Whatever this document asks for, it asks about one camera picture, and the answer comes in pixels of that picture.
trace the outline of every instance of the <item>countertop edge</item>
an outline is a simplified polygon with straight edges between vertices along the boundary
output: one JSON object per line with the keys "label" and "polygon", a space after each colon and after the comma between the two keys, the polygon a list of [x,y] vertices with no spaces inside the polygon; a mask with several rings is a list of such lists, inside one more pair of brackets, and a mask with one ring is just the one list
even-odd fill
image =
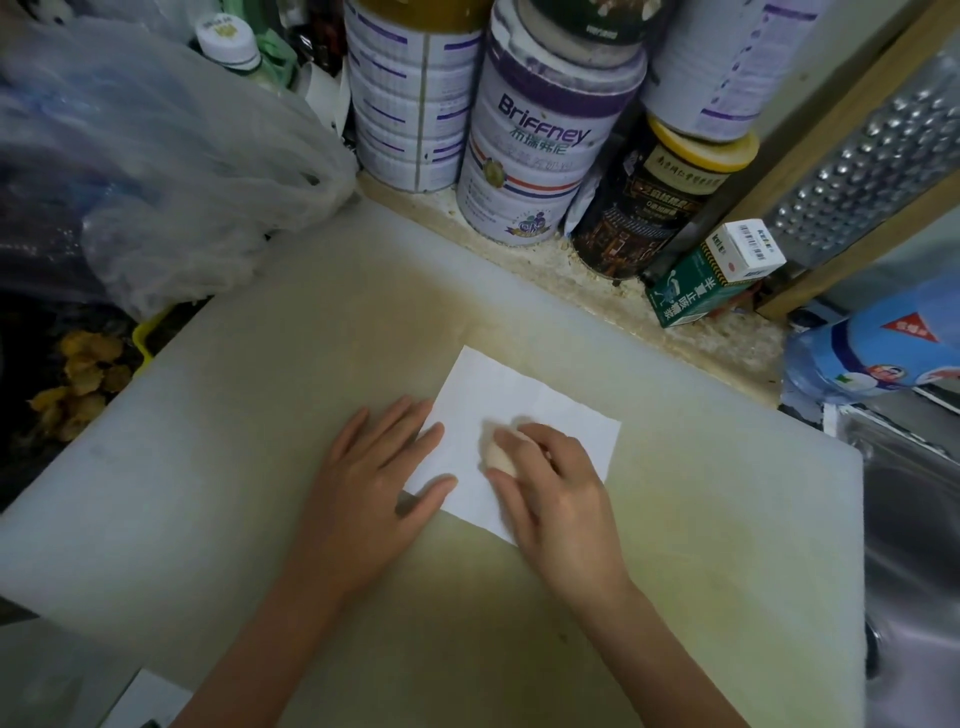
{"label": "countertop edge", "polygon": [[[717,335],[732,338],[729,334],[715,333],[714,329],[717,329],[717,326],[713,320],[704,320],[686,327],[661,328],[653,310],[645,301],[642,284],[639,281],[627,282],[618,288],[613,288],[577,261],[573,261],[577,262],[578,266],[574,269],[569,259],[575,254],[570,252],[563,242],[558,244],[558,241],[553,240],[527,248],[501,245],[474,231],[459,214],[459,210],[455,209],[455,205],[452,205],[453,209],[451,209],[452,192],[450,190],[433,194],[402,192],[375,180],[366,172],[362,172],[357,181],[359,189],[368,199],[398,215],[534,283],[547,293],[563,301],[574,303],[591,315],[617,326],[673,358],[696,367],[758,403],[772,409],[779,406],[780,378],[778,376],[771,378],[773,367],[768,367],[770,371],[767,372],[746,371],[748,369],[746,366],[744,371],[738,371],[731,362],[724,361],[692,343],[696,333],[691,335],[690,332],[694,329],[699,329],[702,335],[705,334],[711,339],[708,345],[715,345],[712,339]],[[548,264],[545,264],[544,261],[548,256],[549,260],[546,261]],[[565,266],[571,268],[569,275],[565,275],[563,270],[558,270],[558,267],[564,267],[564,261]],[[646,316],[638,315],[637,312],[632,314],[625,310],[626,305],[621,304],[618,299],[622,300],[628,296],[633,299],[634,308],[645,306]],[[773,332],[775,338],[779,334],[780,351],[782,351],[784,334],[782,327],[768,322],[757,314],[737,315],[737,318],[745,320],[748,327],[753,326],[765,332]],[[678,329],[686,329],[684,332],[686,336],[677,335]]]}

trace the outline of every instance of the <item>white bottle cap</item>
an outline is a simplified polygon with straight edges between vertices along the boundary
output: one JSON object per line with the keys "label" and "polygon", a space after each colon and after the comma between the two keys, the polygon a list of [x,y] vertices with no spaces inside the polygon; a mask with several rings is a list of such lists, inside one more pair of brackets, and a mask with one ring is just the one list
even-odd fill
{"label": "white bottle cap", "polygon": [[197,23],[197,40],[204,55],[227,68],[250,71],[260,64],[253,29],[243,18],[220,12]]}

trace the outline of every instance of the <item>hand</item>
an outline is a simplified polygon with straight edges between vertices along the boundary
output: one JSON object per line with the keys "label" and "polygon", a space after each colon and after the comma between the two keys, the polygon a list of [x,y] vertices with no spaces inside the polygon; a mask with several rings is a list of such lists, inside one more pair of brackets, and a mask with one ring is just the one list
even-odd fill
{"label": "hand", "polygon": [[340,603],[369,586],[414,542],[457,484],[443,477],[421,495],[404,517],[396,500],[417,466],[440,443],[436,423],[417,441],[433,407],[403,397],[369,431],[367,408],[337,435],[303,508],[298,534],[281,575],[286,584],[316,589]]}
{"label": "hand", "polygon": [[[635,593],[610,498],[583,446],[546,425],[519,430],[534,442],[506,429],[493,434],[514,461],[517,478],[496,469],[487,477],[510,517],[520,552],[580,617]],[[536,515],[524,497],[527,490]]]}

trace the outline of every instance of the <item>green box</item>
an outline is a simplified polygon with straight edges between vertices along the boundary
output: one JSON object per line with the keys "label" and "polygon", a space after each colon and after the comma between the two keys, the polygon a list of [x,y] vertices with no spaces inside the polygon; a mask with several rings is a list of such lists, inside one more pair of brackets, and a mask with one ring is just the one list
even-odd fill
{"label": "green box", "polygon": [[648,288],[647,298],[662,327],[689,324],[785,262],[763,221],[727,223]]}

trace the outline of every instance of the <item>wooden frame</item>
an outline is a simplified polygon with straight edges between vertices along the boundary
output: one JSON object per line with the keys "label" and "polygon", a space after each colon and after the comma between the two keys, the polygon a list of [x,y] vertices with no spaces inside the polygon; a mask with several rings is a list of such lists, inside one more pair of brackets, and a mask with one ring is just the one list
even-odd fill
{"label": "wooden frame", "polygon": [[[821,159],[943,48],[958,27],[960,2],[931,0],[847,94],[731,210],[724,222],[763,217],[769,212]],[[757,311],[769,319],[784,318],[838,280],[893,250],[958,203],[960,177],[954,173],[836,258],[787,283],[762,301]]]}

